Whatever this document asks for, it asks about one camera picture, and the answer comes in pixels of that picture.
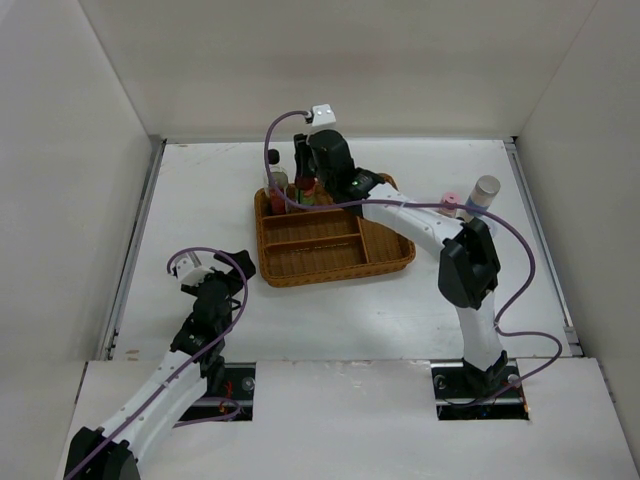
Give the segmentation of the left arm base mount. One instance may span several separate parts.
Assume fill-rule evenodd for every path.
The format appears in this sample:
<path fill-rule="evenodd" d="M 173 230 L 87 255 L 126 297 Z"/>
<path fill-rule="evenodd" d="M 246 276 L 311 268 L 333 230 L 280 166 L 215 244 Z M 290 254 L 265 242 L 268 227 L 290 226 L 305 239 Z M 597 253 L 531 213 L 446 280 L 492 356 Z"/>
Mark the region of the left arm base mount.
<path fill-rule="evenodd" d="M 251 421 L 255 388 L 255 363 L 227 363 L 221 379 L 209 386 L 179 421 L 212 421 L 224 416 L 225 421 Z"/>

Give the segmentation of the red sauce bottle green label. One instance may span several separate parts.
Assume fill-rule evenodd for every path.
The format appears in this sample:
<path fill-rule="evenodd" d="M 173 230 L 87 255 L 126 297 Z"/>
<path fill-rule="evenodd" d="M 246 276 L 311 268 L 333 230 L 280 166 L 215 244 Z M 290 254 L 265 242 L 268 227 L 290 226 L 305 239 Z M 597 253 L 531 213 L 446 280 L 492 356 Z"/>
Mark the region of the red sauce bottle green label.
<path fill-rule="evenodd" d="M 294 182 L 294 200 L 299 208 L 314 206 L 316 178 L 313 176 L 297 176 Z"/>

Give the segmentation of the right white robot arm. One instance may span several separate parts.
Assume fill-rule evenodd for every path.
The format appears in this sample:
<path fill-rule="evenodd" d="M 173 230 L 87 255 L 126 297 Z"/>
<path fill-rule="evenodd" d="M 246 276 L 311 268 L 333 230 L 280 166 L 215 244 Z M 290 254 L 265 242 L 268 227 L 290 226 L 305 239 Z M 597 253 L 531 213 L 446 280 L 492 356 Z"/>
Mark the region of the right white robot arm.
<path fill-rule="evenodd" d="M 293 137 L 296 172 L 315 178 L 341 208 L 382 225 L 439 261 L 438 289 L 455 308 L 463 337 L 464 384 L 489 394 L 507 363 L 494 326 L 500 263 L 488 226 L 436 210 L 411 208 L 412 200 L 385 178 L 357 167 L 344 137 L 335 130 Z"/>

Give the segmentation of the pink cap spice jar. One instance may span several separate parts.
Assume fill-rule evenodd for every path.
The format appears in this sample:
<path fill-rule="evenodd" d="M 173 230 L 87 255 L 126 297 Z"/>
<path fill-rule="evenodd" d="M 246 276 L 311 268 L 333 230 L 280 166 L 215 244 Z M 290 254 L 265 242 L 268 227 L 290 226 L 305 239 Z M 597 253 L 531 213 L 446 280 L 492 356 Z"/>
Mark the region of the pink cap spice jar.
<path fill-rule="evenodd" d="M 438 212 L 449 218 L 456 218 L 458 208 L 457 205 L 460 203 L 460 197 L 454 192 L 446 192 L 441 197 L 441 206 L 438 209 Z"/>

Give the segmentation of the tall white blue-label jar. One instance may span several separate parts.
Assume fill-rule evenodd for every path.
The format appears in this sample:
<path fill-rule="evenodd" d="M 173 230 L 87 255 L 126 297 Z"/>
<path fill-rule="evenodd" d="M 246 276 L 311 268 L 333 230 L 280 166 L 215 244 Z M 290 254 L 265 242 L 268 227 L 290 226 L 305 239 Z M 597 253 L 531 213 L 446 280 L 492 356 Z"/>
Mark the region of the tall white blue-label jar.
<path fill-rule="evenodd" d="M 501 189 L 500 181 L 492 175 L 483 175 L 475 183 L 465 202 L 471 210 L 460 209 L 459 218 L 465 222 L 480 218 L 489 209 Z"/>

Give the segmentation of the clear bottle black cap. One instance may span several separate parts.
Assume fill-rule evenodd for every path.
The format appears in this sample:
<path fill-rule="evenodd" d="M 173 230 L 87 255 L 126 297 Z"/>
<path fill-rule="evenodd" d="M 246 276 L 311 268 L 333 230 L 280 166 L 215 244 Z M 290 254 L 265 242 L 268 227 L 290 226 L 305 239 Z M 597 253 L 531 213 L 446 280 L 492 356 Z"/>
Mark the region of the clear bottle black cap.
<path fill-rule="evenodd" d="M 287 202 L 278 194 L 287 193 L 289 179 L 286 170 L 280 164 L 280 152 L 269 149 L 267 153 L 269 174 L 265 175 L 264 194 L 269 201 L 272 215 L 284 215 L 288 212 Z"/>

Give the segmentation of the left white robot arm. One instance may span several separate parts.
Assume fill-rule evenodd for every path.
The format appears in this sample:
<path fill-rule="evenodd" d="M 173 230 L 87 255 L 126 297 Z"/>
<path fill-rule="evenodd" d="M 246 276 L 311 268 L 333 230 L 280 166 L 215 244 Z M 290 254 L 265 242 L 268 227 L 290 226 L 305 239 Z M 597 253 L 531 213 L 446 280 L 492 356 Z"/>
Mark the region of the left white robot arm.
<path fill-rule="evenodd" d="M 199 258 L 204 252 L 229 269 L 204 265 Z M 83 427 L 73 436 L 64 469 L 67 479 L 141 478 L 187 410 L 223 390 L 225 338 L 244 313 L 256 266 L 246 250 L 191 247 L 172 255 L 166 269 L 181 291 L 193 296 L 192 310 L 139 390 L 98 427 Z"/>

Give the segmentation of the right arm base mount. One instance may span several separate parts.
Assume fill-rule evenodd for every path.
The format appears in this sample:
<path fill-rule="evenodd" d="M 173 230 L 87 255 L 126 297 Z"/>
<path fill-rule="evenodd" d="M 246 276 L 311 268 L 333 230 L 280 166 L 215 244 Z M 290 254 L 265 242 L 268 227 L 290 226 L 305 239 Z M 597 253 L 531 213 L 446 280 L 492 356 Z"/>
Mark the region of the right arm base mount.
<path fill-rule="evenodd" d="M 464 360 L 431 364 L 436 415 L 441 421 L 528 420 L 520 371 L 506 353 L 480 371 Z"/>

